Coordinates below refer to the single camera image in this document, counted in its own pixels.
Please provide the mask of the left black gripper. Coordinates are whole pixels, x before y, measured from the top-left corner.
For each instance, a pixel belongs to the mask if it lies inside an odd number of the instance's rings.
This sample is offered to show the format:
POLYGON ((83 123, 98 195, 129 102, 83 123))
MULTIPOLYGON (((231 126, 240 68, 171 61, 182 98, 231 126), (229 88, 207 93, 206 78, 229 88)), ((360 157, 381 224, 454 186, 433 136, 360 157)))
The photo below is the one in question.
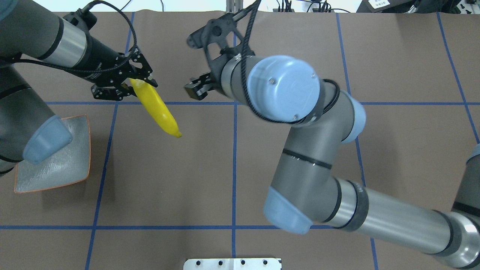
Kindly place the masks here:
POLYGON ((129 78, 139 79, 158 87, 158 83, 152 77, 153 70, 139 47, 133 47, 122 55, 92 36, 85 38, 84 45, 84 54, 79 61, 79 69, 83 71, 115 68, 128 59, 121 68, 113 71, 79 74, 84 80, 94 83, 91 86, 94 99, 122 101, 124 97, 136 97, 133 87, 127 85, 126 81, 129 78))

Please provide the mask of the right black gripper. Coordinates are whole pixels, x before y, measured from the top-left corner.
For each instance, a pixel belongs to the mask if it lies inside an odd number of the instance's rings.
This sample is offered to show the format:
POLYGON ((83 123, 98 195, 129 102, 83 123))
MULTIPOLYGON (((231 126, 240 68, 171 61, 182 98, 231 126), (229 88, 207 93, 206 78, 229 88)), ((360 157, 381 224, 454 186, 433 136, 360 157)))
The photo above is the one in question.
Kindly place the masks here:
POLYGON ((218 81, 214 78, 212 72, 206 72, 184 85, 184 90, 191 99, 202 101, 210 92, 222 94, 218 81))

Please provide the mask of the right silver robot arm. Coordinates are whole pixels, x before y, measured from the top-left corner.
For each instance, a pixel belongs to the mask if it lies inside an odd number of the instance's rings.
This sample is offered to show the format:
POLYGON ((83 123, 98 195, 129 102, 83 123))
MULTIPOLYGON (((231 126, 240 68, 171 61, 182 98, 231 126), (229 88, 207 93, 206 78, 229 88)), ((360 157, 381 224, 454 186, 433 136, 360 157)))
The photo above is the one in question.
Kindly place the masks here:
POLYGON ((479 269, 479 145, 466 161, 451 211, 427 210, 332 175, 340 145, 358 137, 366 113, 307 62, 237 55, 184 88, 197 100, 217 90, 260 118, 291 126, 263 208, 271 224, 292 234, 326 224, 420 251, 454 269, 479 269))

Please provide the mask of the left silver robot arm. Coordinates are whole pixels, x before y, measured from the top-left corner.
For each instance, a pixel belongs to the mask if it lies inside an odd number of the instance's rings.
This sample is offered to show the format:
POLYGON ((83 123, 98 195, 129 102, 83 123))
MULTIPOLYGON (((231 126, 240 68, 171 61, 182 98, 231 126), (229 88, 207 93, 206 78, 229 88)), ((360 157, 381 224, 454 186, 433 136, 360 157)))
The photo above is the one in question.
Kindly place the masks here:
POLYGON ((117 7, 93 0, 60 17, 32 0, 1 1, 1 175, 21 161, 39 164, 73 140, 72 134, 15 70, 29 63, 67 72, 92 83, 95 99, 121 101, 136 96, 127 79, 153 87, 152 69, 137 44, 132 22, 117 7), (116 52, 90 34, 97 18, 91 9, 106 5, 127 22, 133 45, 116 52))

